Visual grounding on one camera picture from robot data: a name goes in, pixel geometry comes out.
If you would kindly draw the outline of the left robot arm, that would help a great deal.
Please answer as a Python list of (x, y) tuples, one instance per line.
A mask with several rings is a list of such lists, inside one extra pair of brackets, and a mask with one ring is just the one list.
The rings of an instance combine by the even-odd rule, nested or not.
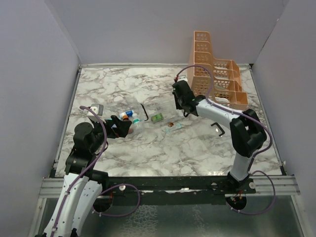
[(132, 122), (117, 116), (79, 123), (74, 145), (66, 159), (62, 191), (55, 210), (41, 236), (78, 237), (97, 197), (109, 189), (106, 172), (94, 170), (97, 158), (106, 150), (107, 139), (124, 138)]

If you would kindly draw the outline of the white green-label bottle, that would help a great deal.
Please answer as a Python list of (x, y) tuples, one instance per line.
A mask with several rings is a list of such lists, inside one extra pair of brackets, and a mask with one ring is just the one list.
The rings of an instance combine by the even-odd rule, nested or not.
[(144, 121), (138, 116), (133, 116), (133, 126), (135, 129), (142, 129)]

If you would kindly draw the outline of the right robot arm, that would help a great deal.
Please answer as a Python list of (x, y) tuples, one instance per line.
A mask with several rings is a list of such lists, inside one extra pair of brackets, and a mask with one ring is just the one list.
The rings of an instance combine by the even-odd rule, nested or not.
[(210, 101), (203, 95), (195, 96), (184, 80), (175, 82), (172, 87), (176, 109), (183, 110), (185, 115), (210, 119), (230, 130), (236, 155), (229, 172), (227, 188), (232, 193), (240, 192), (245, 186), (244, 180), (249, 175), (255, 155), (267, 139), (256, 112), (252, 109), (230, 109)]

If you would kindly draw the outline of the small green box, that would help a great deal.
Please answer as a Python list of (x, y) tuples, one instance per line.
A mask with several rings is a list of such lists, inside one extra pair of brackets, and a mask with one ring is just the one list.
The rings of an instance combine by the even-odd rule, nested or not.
[(157, 123), (157, 122), (163, 121), (162, 113), (158, 113), (158, 114), (155, 114), (155, 115), (151, 116), (151, 121), (153, 123)]

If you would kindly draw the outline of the teal patterned sachet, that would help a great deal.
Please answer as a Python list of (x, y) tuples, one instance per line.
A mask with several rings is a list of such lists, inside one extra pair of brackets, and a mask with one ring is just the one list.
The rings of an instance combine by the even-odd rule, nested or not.
[(165, 133), (171, 133), (171, 132), (174, 132), (174, 131), (179, 130), (181, 128), (182, 128), (182, 125), (180, 123), (174, 123), (174, 125), (172, 127), (167, 126), (164, 129), (164, 132)]

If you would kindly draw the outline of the small blue-cap bottle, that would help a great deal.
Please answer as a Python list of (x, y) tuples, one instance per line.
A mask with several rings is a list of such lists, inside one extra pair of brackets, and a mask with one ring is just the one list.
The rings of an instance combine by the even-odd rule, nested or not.
[(128, 110), (128, 111), (121, 113), (119, 116), (121, 119), (123, 119), (124, 116), (132, 117), (133, 114), (135, 114), (134, 110)]

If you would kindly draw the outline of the clear first aid box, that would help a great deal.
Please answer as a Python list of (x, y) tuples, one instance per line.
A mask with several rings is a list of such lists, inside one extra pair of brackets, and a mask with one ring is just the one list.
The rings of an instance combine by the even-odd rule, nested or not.
[(145, 129), (145, 120), (148, 118), (143, 106), (133, 96), (125, 96), (115, 101), (110, 109), (122, 121), (130, 121), (131, 126), (128, 136), (135, 136), (142, 133)]

